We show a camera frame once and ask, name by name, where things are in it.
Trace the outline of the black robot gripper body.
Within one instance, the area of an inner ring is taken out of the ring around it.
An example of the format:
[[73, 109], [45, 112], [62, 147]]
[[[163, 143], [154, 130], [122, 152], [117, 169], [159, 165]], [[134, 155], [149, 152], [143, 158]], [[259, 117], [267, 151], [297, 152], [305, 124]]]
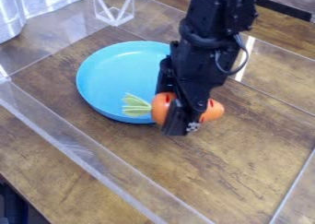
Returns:
[[190, 110], [206, 112], [211, 91], [243, 68], [233, 68], [242, 49], [238, 41], [229, 41], [225, 46], [198, 46], [189, 41], [170, 43], [166, 57], [171, 58], [174, 68], [173, 92]]

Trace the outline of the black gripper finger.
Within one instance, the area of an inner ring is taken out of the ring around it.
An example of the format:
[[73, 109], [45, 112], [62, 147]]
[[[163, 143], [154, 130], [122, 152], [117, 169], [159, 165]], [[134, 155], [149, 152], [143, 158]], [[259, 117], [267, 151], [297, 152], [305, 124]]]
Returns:
[[186, 136], [189, 133], [195, 132], [199, 128], [201, 112], [190, 110], [179, 99], [170, 103], [169, 111], [166, 114], [166, 122], [163, 123], [163, 133], [167, 136]]
[[158, 75], [157, 91], [155, 93], [174, 91], [174, 68], [171, 58], [167, 57], [161, 62], [161, 70]]

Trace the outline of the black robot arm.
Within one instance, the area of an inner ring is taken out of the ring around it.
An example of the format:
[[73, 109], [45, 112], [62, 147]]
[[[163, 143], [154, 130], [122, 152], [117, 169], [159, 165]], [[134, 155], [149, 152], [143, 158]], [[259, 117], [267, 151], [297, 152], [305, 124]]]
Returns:
[[257, 0], [191, 0], [157, 83], [159, 93], [177, 95], [163, 123], [166, 135], [198, 130], [213, 89], [245, 68], [234, 63], [247, 51], [241, 33], [253, 29], [259, 16], [255, 4]]

